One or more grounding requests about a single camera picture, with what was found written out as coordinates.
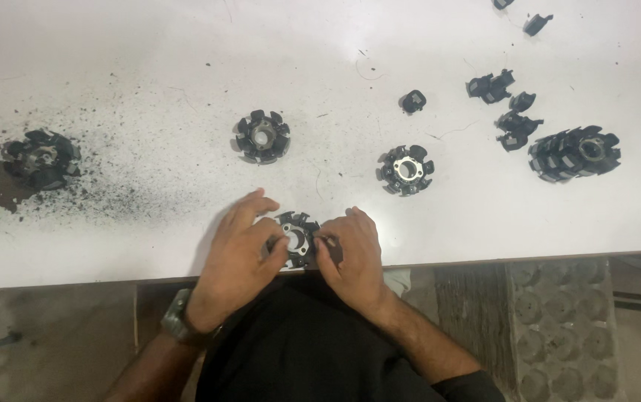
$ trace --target concrete floor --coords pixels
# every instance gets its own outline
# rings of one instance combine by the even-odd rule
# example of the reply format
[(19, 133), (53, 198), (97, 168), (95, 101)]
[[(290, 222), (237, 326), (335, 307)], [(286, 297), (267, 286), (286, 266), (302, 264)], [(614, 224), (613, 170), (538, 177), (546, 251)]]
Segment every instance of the concrete floor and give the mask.
[(134, 356), (134, 285), (0, 290), (0, 402), (98, 401)]

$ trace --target wristwatch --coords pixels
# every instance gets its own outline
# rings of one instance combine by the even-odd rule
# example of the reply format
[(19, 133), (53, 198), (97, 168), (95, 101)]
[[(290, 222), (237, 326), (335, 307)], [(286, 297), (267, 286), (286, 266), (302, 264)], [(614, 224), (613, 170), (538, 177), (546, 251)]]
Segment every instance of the wristwatch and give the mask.
[(162, 318), (162, 327), (177, 341), (192, 346), (203, 346), (209, 339), (214, 338), (221, 329), (219, 325), (208, 334), (196, 331), (186, 320), (186, 307), (191, 297), (191, 289), (182, 289), (177, 292), (172, 304)]

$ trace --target black plastic fragment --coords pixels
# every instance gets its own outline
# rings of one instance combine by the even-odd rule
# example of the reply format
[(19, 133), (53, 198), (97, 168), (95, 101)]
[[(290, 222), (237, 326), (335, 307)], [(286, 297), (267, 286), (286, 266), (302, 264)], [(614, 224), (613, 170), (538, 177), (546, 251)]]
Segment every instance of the black plastic fragment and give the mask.
[(407, 94), (403, 99), (403, 109), (407, 113), (414, 113), (417, 110), (422, 110), (424, 105), (427, 104), (427, 98), (422, 95), (422, 92), (414, 89)]
[(514, 137), (509, 133), (497, 137), (497, 141), (501, 142), (501, 146), (504, 147), (506, 151), (515, 151), (526, 145), (529, 142), (529, 137), (525, 135)]
[(506, 151), (518, 150), (528, 143), (528, 137), (543, 123), (543, 120), (531, 120), (511, 110), (496, 122), (496, 126), (506, 133), (497, 137), (497, 141)]
[(3, 168), (28, 187), (57, 189), (67, 184), (65, 176), (80, 174), (80, 148), (62, 135), (44, 130), (25, 133), (24, 141), (13, 141), (4, 150)]
[(526, 92), (522, 92), (518, 96), (511, 98), (509, 108), (514, 112), (526, 112), (534, 104), (534, 100), (536, 100), (536, 94), (529, 95)]
[(540, 16), (539, 14), (534, 15), (528, 23), (524, 26), (524, 32), (530, 36), (534, 36), (539, 33), (546, 23), (553, 19), (553, 14), (547, 16), (546, 18)]
[(266, 117), (262, 110), (254, 110), (251, 121), (242, 118), (237, 129), (236, 144), (246, 158), (258, 164), (268, 165), (277, 161), (290, 146), (290, 128), (276, 112)]
[(494, 7), (496, 7), (499, 10), (503, 10), (513, 2), (514, 0), (494, 0)]
[(601, 130), (578, 127), (543, 137), (529, 147), (529, 166), (548, 182), (608, 173), (620, 165), (620, 150), (613, 148), (619, 139)]
[[(409, 150), (405, 145), (401, 145), (387, 152), (387, 157), (383, 161), (385, 166), (380, 169), (380, 178), (388, 181), (386, 188), (393, 193), (401, 192), (403, 195), (417, 194), (420, 190), (427, 188), (432, 179), (431, 175), (435, 171), (433, 161), (424, 161), (427, 157), (427, 150), (419, 145), (413, 145)], [(408, 174), (403, 173), (400, 165), (408, 167)]]
[(489, 74), (481, 78), (472, 78), (472, 80), (467, 83), (467, 93), (469, 97), (475, 98), (487, 94), (492, 83), (491, 78), (494, 78), (494, 74)]
[(499, 102), (511, 96), (506, 87), (512, 85), (515, 80), (511, 74), (514, 70), (503, 69), (499, 77), (489, 74), (481, 78), (474, 78), (467, 83), (469, 97), (481, 97), (488, 105)]

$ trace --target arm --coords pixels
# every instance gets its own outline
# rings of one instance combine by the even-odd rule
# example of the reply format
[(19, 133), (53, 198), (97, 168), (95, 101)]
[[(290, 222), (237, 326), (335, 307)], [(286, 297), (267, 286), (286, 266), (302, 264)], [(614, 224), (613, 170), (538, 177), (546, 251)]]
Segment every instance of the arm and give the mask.
[[(257, 215), (279, 208), (257, 189), (231, 207), (221, 219), (199, 281), (186, 307), (186, 321), (200, 334), (210, 334), (275, 277), (288, 260), (288, 237), (271, 218), (256, 224)], [(262, 248), (279, 239), (267, 258)], [(184, 345), (159, 334), (126, 368), (105, 398), (108, 402), (178, 401), (194, 362), (205, 345)]]
[(178, 401), (201, 352), (162, 332), (125, 369), (105, 402)]
[(429, 384), (481, 370), (472, 355), (397, 297), (382, 280), (375, 223), (357, 207), (323, 225), (319, 237), (334, 237), (343, 249), (335, 265), (316, 238), (317, 262), (327, 284), (343, 301), (391, 336)]

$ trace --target black shirt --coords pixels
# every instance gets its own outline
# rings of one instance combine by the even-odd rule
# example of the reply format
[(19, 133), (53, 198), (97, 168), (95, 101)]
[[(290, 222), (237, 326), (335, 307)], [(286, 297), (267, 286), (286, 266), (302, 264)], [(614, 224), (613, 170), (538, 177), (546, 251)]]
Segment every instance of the black shirt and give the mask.
[(484, 371), (431, 386), (401, 348), (311, 274), (277, 278), (227, 320), (196, 395), (204, 402), (504, 401)]

